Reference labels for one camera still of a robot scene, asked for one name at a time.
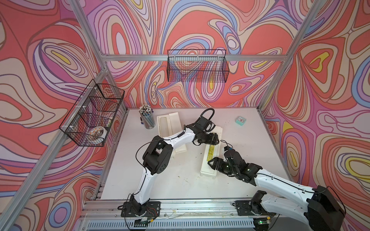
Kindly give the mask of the cream wrap dispenser with label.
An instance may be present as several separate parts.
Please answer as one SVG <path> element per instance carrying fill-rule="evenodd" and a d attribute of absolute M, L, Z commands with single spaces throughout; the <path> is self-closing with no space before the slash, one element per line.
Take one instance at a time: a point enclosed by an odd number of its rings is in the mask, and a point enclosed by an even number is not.
<path fill-rule="evenodd" d="M 178 112 L 157 116 L 157 123 L 160 137 L 172 136 L 183 129 Z"/>

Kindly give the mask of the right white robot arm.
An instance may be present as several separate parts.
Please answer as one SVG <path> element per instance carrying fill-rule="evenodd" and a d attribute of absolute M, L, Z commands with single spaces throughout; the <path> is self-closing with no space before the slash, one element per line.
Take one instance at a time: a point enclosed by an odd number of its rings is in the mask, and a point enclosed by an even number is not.
<path fill-rule="evenodd" d="M 245 162 L 239 152 L 228 149 L 224 158 L 215 157 L 208 165 L 228 177 L 260 187 L 249 201 L 236 201 L 239 215 L 280 214 L 306 225 L 313 231 L 338 231 L 346 211 L 327 187 L 312 188 L 281 178 L 260 165 Z"/>

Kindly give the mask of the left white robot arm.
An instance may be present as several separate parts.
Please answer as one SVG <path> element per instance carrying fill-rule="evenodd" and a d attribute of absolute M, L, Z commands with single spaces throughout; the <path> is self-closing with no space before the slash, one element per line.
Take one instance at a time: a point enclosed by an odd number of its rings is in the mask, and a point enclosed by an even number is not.
<path fill-rule="evenodd" d="M 141 166 L 144 168 L 138 189 L 130 195 L 122 209 L 129 215 L 143 216 L 148 209 L 150 193 L 157 175 L 167 168 L 173 150 L 187 143 L 193 144 L 219 144 L 218 135 L 213 132 L 215 124 L 203 116 L 196 122 L 185 125 L 182 131 L 169 136 L 155 136 L 143 154 Z"/>

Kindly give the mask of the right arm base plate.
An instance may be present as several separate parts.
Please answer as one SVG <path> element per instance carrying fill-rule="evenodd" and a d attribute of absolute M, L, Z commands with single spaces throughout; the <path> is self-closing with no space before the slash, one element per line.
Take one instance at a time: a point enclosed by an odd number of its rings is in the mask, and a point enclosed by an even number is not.
<path fill-rule="evenodd" d="M 237 210 L 239 216 L 265 216 L 274 217 L 276 213 L 267 212 L 261 205 L 251 200 L 237 200 L 231 203 Z"/>

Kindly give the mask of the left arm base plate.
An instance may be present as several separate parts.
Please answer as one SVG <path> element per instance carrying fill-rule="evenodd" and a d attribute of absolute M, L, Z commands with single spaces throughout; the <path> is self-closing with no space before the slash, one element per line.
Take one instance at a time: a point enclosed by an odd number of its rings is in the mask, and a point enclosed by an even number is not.
<path fill-rule="evenodd" d="M 148 201 L 143 205 L 137 202 L 125 202 L 117 209 L 121 211 L 121 217 L 124 218 L 156 218 L 160 215 L 161 202 Z"/>

